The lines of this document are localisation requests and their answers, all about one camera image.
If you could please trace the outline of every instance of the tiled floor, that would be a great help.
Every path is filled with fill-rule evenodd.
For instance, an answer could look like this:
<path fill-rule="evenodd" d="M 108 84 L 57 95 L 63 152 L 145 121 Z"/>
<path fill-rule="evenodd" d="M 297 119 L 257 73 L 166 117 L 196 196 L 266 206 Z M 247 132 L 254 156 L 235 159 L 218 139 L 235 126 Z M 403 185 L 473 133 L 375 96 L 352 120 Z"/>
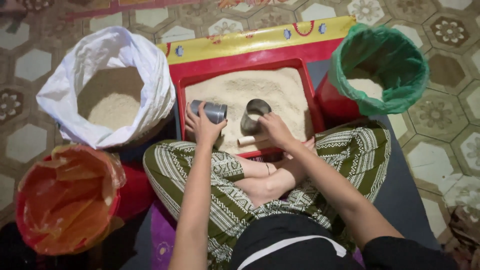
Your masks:
<path fill-rule="evenodd" d="M 0 20 L 0 226 L 13 218 L 22 174 L 62 143 L 35 94 L 84 35 L 121 25 L 162 43 L 348 14 L 398 29 L 429 61 L 429 89 L 407 112 L 389 117 L 435 236 L 443 243 L 452 237 L 447 224 L 456 205 L 480 220 L 480 1 L 271 0 L 219 9 L 216 0 L 62 21 L 66 12 L 86 9 L 79 2 L 56 1 L 14 35 Z"/>

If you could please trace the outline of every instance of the plastic tray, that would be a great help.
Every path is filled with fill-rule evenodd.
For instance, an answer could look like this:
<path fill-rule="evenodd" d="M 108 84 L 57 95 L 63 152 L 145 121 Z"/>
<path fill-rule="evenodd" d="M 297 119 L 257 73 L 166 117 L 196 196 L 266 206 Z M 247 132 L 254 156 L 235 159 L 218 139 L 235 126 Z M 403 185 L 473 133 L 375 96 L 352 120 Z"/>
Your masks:
<path fill-rule="evenodd" d="M 307 66 L 301 59 L 295 58 L 295 59 L 288 59 L 288 60 L 258 64 L 258 65 L 248 65 L 246 63 L 245 66 L 237 65 L 233 69 L 224 69 L 219 72 L 205 73 L 197 76 L 181 78 L 179 82 L 176 83 L 176 89 L 177 89 L 177 98 L 179 101 L 179 115 L 180 115 L 180 128 L 181 128 L 182 140 L 187 140 L 187 136 L 185 133 L 185 107 L 186 107 L 185 87 L 203 82 L 205 80 L 208 80 L 223 74 L 235 72 L 235 71 L 277 70 L 284 67 L 291 67 L 298 70 L 301 81 L 302 81 L 302 85 L 303 85 L 303 91 L 307 99 L 308 108 L 310 110 L 313 130 L 315 133 L 324 131 L 325 130 L 324 121 L 320 113 L 320 109 L 317 104 L 317 101 L 314 99 L 315 91 L 313 89 L 310 76 L 308 75 L 308 72 L 307 72 Z M 279 148 L 270 147 L 270 148 L 264 148 L 258 151 L 241 153 L 239 154 L 239 156 L 243 158 L 252 158 L 252 157 L 258 157 L 258 156 L 267 155 L 267 154 L 280 152 L 280 151 L 282 150 Z"/>

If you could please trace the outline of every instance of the hand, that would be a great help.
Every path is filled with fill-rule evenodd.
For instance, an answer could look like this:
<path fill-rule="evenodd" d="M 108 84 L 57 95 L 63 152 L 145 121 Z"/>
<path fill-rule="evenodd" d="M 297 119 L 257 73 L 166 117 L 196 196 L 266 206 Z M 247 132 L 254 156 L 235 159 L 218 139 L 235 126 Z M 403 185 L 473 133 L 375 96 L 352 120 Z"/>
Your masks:
<path fill-rule="evenodd" d="M 190 103 L 187 103 L 187 115 L 185 117 L 185 129 L 195 134 L 197 144 L 207 144 L 213 147 L 215 141 L 218 139 L 220 131 L 227 126 L 227 120 L 219 124 L 210 122 L 205 114 L 204 107 L 206 102 L 203 101 L 198 105 L 198 115 L 195 115 L 190 108 Z"/>
<path fill-rule="evenodd" d="M 258 122 L 262 124 L 263 130 L 276 147 L 285 150 L 289 143 L 297 141 L 282 118 L 273 112 L 259 117 Z"/>

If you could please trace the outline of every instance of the bag of rice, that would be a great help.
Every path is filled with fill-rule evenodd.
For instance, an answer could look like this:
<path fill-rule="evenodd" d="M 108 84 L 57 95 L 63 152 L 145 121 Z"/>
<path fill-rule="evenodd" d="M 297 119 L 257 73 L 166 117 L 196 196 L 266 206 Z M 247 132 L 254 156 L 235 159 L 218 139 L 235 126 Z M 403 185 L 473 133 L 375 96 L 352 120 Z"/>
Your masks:
<path fill-rule="evenodd" d="M 80 40 L 36 99 L 64 139 L 103 149 L 125 144 L 166 118 L 175 88 L 162 50 L 112 26 Z"/>

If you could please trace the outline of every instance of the red bucket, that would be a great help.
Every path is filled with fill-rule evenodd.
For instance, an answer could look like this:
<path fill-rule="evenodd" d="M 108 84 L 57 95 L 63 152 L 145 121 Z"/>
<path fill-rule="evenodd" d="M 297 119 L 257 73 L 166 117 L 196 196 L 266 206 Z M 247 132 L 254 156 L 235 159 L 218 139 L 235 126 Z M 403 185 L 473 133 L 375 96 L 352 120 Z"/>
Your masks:
<path fill-rule="evenodd" d="M 101 242 L 154 198 L 143 170 L 100 150 L 63 146 L 23 177 L 16 221 L 37 253 L 75 254 Z"/>
<path fill-rule="evenodd" d="M 315 91 L 317 100 L 325 122 L 332 126 L 345 124 L 363 117 L 357 103 L 343 95 L 328 81 L 328 74 L 318 85 Z"/>

